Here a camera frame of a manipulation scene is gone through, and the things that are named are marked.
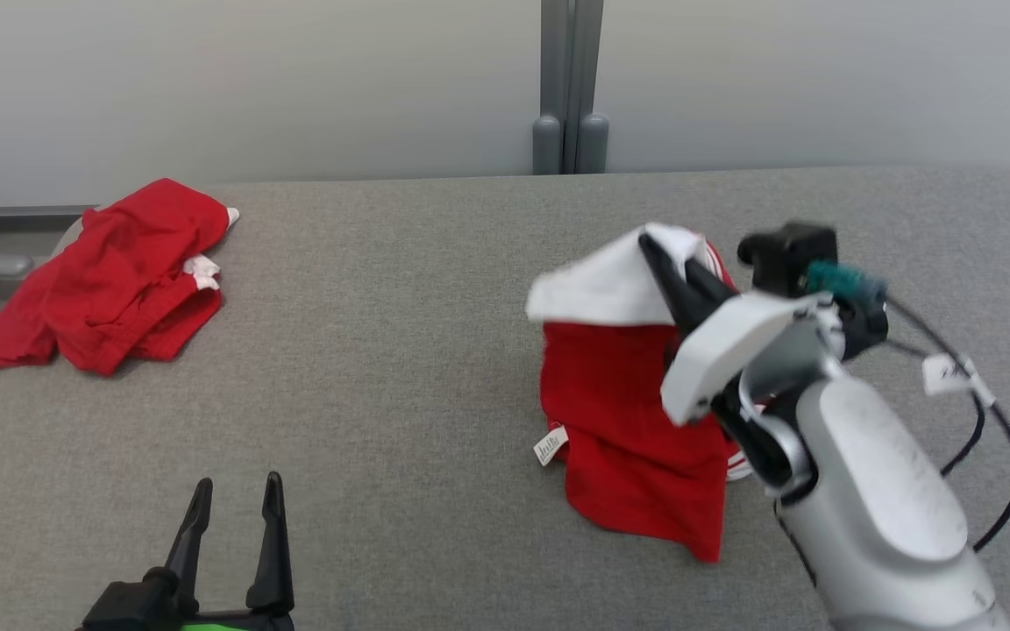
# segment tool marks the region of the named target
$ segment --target white wall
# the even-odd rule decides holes
[[[606,0],[608,171],[1010,167],[1010,0]]]
[[[0,1],[0,205],[186,183],[520,175],[540,4]]]

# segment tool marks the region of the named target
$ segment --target gray table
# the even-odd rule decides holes
[[[602,531],[537,466],[537,273],[646,220],[721,247],[790,218],[836,223],[977,359],[1010,411],[1010,173],[842,169],[404,183],[237,184],[213,252],[225,304],[177,362],[111,380],[68,362],[0,375],[0,628],[64,630],[110,581],[165,559],[193,485],[216,481],[197,592],[240,604],[264,477],[283,472],[300,628],[821,627],[752,481],[722,560]],[[914,339],[906,327],[895,334]],[[974,424],[911,360],[854,366],[935,460]],[[953,472],[974,532],[1010,491],[997,428]],[[1010,612],[1010,526],[987,549]]]

